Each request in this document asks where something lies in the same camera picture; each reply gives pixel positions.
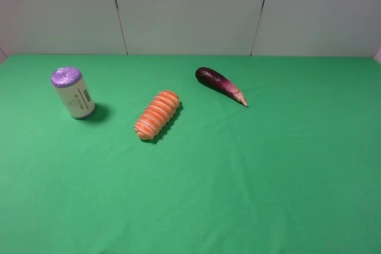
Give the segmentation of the purple garbage bag roll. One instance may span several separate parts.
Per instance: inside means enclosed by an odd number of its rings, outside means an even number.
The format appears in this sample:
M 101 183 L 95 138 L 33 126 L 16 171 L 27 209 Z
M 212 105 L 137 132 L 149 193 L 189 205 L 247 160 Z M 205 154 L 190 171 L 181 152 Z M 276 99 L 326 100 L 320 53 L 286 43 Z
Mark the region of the purple garbage bag roll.
M 78 68 L 57 69 L 52 73 L 51 84 L 73 118 L 80 120 L 92 115 L 95 103 Z

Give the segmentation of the orange striped bread toy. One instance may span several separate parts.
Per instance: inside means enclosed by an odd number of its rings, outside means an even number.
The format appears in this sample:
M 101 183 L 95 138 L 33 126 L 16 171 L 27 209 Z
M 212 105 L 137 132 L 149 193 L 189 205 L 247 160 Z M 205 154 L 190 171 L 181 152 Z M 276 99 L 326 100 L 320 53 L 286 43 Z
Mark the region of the orange striped bread toy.
M 176 93 L 159 92 L 136 120 L 133 129 L 141 140 L 152 140 L 175 115 L 180 106 Z

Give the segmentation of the purple eggplant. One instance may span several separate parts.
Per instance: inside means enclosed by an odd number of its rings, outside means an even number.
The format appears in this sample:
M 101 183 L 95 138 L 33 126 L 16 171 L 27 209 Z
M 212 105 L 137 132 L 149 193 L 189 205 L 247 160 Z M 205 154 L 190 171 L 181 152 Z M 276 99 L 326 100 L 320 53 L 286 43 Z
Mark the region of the purple eggplant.
M 208 67 L 199 67 L 195 71 L 195 77 L 201 84 L 234 99 L 245 107 L 249 107 L 241 90 L 217 71 Z

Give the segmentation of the green table cloth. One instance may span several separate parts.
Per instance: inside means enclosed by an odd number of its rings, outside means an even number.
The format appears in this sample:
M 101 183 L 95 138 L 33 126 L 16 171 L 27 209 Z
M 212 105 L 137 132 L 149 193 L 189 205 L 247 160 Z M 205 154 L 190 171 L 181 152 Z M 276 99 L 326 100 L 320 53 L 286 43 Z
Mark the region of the green table cloth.
M 77 120 L 51 84 L 78 68 Z M 208 67 L 249 107 L 197 81 Z M 170 90 L 152 140 L 133 126 Z M 2 253 L 379 253 L 371 58 L 14 55 L 1 64 Z

